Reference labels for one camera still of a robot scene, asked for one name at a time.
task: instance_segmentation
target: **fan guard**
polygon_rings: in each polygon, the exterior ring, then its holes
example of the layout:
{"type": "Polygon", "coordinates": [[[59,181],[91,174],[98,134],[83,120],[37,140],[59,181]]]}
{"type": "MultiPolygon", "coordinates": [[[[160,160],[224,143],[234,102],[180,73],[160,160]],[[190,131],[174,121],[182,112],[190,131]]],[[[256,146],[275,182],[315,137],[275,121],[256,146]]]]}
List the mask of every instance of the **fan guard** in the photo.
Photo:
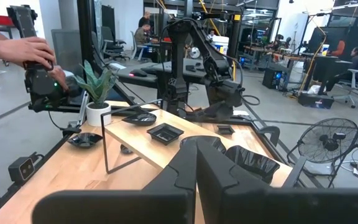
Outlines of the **fan guard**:
{"type": "Polygon", "coordinates": [[[358,142],[357,128],[355,122],[348,119],[322,120],[302,134],[299,154],[314,163],[335,161],[344,153],[348,153],[348,150],[358,142]],[[346,137],[343,140],[334,139],[335,133],[343,133],[346,137]]]}

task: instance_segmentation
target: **computer tower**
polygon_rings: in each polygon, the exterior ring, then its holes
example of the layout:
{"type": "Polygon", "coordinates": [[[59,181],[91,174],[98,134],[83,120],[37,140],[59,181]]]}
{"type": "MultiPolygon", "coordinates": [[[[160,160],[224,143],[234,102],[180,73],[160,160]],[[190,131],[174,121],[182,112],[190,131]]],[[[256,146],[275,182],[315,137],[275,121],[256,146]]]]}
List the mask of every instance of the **computer tower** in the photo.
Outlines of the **computer tower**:
{"type": "Polygon", "coordinates": [[[281,76],[281,71],[275,71],[270,68],[266,68],[262,85],[270,89],[276,89],[280,84],[281,76]]]}

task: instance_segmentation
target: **succulent plant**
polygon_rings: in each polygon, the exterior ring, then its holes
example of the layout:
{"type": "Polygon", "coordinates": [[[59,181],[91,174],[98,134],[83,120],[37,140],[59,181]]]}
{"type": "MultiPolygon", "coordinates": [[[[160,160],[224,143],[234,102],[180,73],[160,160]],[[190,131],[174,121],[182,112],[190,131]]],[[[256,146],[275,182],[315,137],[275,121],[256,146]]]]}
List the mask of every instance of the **succulent plant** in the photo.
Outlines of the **succulent plant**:
{"type": "Polygon", "coordinates": [[[84,71],[86,74],[87,83],[78,76],[75,76],[75,80],[78,85],[86,90],[94,102],[95,109],[102,109],[104,101],[108,95],[108,91],[116,84],[117,76],[112,73],[108,68],[105,68],[99,78],[93,73],[91,64],[88,61],[84,61],[84,71]]]}

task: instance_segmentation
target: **black box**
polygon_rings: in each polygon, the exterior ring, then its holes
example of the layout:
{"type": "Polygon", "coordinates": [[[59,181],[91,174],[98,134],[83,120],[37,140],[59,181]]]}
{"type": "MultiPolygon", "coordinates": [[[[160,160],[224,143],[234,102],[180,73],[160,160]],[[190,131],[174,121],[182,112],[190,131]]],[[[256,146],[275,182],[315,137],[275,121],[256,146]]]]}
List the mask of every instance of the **black box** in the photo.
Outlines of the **black box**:
{"type": "Polygon", "coordinates": [[[312,108],[331,109],[334,103],[334,99],[326,95],[315,95],[301,93],[298,97],[298,103],[302,106],[308,106],[312,108]]]}
{"type": "Polygon", "coordinates": [[[34,164],[29,157],[16,159],[8,168],[11,180],[17,184],[23,184],[34,174],[34,164]]]}
{"type": "Polygon", "coordinates": [[[280,83],[280,78],[276,77],[277,73],[278,71],[266,68],[262,85],[266,86],[267,88],[276,89],[277,85],[280,83]]]}

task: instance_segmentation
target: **desk fan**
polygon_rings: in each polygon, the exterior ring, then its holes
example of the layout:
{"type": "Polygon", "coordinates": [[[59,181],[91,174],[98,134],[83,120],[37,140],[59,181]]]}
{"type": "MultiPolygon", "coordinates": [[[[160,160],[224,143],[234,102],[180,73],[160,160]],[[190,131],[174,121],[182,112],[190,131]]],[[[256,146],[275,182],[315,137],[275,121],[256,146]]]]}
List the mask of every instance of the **desk fan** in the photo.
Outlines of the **desk fan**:
{"type": "Polygon", "coordinates": [[[346,155],[358,147],[357,129],[355,122],[348,119],[330,118],[319,121],[302,134],[296,146],[288,152],[287,160],[294,163],[290,160],[289,155],[298,148],[299,155],[305,157],[309,162],[317,164],[331,162],[330,174],[315,174],[304,170],[306,175],[332,177],[328,185],[330,188],[346,155]],[[338,159],[340,159],[340,163],[335,168],[335,162],[338,159]]]}

